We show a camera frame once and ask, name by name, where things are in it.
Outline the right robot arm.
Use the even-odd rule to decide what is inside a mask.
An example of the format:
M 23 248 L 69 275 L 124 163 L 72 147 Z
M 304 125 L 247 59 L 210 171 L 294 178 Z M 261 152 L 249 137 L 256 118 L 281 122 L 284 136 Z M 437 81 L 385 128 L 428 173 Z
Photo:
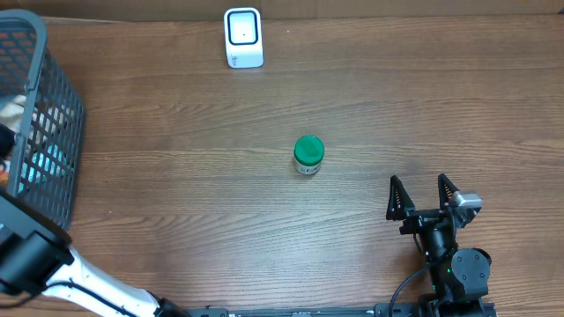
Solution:
M 386 218 L 400 221 L 399 232 L 410 235 L 425 258 L 425 266 L 408 276 L 394 291 L 382 310 L 389 316 L 495 316 L 494 304 L 482 298 L 488 294 L 492 259 L 481 248 L 461 248 L 457 232 L 480 212 L 482 199 L 472 191 L 461 191 L 445 175 L 438 176 L 439 207 L 419 210 L 402 181 L 390 177 Z M 433 291 L 416 303 L 399 305 L 404 287 L 428 273 Z

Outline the beige brown snack pouch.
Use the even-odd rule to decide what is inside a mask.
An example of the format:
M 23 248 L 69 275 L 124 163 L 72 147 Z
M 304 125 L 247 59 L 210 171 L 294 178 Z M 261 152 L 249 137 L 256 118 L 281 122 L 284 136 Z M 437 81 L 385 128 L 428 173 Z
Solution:
M 25 105 L 25 95 L 13 95 L 1 98 L 0 121 L 14 133 L 20 132 Z

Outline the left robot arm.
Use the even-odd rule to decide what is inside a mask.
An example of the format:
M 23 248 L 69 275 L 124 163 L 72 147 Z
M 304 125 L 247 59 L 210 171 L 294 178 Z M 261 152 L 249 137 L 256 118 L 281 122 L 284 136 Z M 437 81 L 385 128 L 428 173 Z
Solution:
M 100 316 L 186 316 L 170 300 L 124 284 L 85 260 L 70 235 L 19 199 L 1 193 L 1 292 L 64 299 Z

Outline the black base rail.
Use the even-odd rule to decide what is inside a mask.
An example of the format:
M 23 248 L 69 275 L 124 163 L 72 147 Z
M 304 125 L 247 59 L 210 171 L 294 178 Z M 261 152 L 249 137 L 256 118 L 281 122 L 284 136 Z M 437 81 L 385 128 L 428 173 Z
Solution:
M 394 317 L 416 316 L 498 316 L 494 304 L 466 305 L 456 311 L 455 307 L 442 306 L 440 314 L 426 312 L 417 303 L 394 304 L 392 315 Z M 186 311 L 192 317 L 387 317 L 390 316 L 389 304 L 378 303 L 372 307 L 340 307 L 340 308 L 292 308 L 292 309 L 265 309 L 265 310 L 239 310 L 228 311 L 225 308 L 189 309 Z

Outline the grey plastic shopping basket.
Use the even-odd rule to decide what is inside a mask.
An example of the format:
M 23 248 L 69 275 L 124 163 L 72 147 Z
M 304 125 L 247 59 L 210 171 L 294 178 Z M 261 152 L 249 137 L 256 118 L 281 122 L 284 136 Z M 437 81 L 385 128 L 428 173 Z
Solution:
M 85 132 L 85 108 L 76 89 L 48 49 L 48 32 L 36 14 L 1 13 L 1 98 L 25 95 L 26 105 L 15 144 L 6 159 L 3 189 L 64 230 L 72 220 Z M 57 145 L 73 171 L 49 176 L 40 184 L 21 178 L 22 165 L 34 152 Z

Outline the green lid jar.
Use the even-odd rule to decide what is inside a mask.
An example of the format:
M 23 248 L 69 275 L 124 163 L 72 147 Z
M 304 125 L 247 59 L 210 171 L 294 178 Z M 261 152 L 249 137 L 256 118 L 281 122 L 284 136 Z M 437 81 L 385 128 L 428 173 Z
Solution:
M 301 174 L 316 173 L 323 162 L 324 144 L 317 136 L 302 136 L 293 149 L 293 165 Z

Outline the white barcode scanner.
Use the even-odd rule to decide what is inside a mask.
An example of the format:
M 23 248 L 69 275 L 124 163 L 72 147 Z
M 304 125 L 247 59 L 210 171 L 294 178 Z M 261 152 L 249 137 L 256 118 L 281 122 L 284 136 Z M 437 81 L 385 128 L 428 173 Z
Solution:
M 237 7 L 224 14 L 226 59 L 233 69 L 263 66 L 263 36 L 260 12 L 253 7 Z

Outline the teal tissue pack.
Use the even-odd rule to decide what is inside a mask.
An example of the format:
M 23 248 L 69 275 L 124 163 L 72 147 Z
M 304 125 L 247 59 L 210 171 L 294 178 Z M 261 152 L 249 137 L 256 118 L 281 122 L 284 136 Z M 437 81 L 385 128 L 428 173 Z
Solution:
M 40 184 L 47 181 L 49 176 L 64 177 L 73 170 L 66 154 L 57 145 L 50 145 L 46 154 L 36 151 L 23 163 L 21 178 L 29 183 Z

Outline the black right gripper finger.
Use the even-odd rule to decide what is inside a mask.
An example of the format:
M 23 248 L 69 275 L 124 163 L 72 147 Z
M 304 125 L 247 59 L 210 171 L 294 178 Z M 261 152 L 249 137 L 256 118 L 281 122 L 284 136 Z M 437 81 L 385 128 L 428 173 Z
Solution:
M 415 210 L 415 204 L 405 191 L 401 180 L 396 175 L 391 176 L 386 219 L 393 221 L 405 220 Z
M 438 175 L 438 189 L 441 210 L 446 210 L 449 206 L 457 206 L 458 188 L 444 173 Z

